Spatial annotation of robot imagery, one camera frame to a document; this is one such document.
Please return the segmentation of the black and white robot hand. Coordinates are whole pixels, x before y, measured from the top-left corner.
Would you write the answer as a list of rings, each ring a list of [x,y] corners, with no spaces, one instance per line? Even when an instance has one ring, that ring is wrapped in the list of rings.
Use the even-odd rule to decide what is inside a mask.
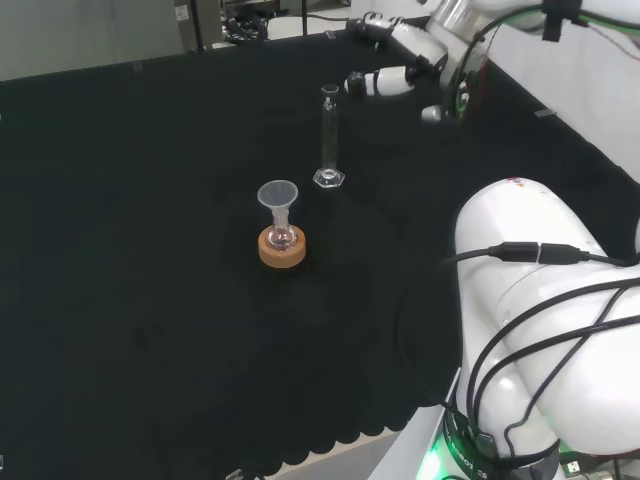
[[[441,87],[443,98],[424,108],[422,119],[440,123],[463,118],[471,100],[471,84],[484,62],[479,44],[471,47],[468,40],[434,20],[421,27],[378,12],[348,20],[346,30],[359,40],[391,48],[403,61],[400,66],[350,73],[344,82],[346,93],[354,97],[400,96],[414,90],[420,81],[429,80]]]

